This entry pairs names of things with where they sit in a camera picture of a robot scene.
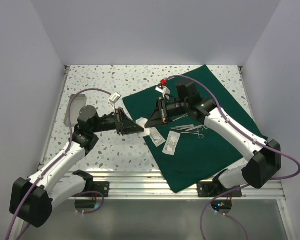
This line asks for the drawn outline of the white gauze pad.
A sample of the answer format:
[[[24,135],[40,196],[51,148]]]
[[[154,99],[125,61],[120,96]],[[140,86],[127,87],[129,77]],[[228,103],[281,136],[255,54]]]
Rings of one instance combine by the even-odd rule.
[[[141,118],[137,119],[135,122],[136,122],[136,124],[138,124],[139,126],[144,128],[146,123],[148,122],[148,119],[141,117]]]
[[[150,128],[145,128],[143,132],[140,132],[138,134],[139,137],[144,138],[144,137],[148,137],[151,135],[151,129]]]

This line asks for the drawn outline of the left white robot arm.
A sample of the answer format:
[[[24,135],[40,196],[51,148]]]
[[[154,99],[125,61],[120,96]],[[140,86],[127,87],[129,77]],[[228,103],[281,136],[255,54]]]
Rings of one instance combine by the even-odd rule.
[[[77,170],[70,180],[61,178],[97,144],[99,132],[116,131],[119,136],[139,134],[144,128],[130,119],[119,107],[110,114],[99,116],[95,107],[81,108],[69,142],[45,167],[28,179],[18,178],[13,186],[9,211],[30,225],[39,228],[51,216],[53,209],[77,194],[89,196],[94,184],[90,174]]]

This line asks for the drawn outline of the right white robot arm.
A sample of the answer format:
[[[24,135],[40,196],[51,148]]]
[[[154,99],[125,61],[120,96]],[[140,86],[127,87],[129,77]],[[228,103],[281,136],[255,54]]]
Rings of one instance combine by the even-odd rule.
[[[178,97],[173,101],[164,96],[158,98],[145,128],[164,126],[171,123],[173,117],[187,114],[227,140],[247,164],[225,169],[212,180],[212,189],[217,196],[225,196],[232,188],[241,185],[260,189],[281,169],[278,153],[281,146],[277,141],[268,142],[244,128],[223,109],[218,109],[214,100],[202,98],[194,82],[182,80],[175,86]]]

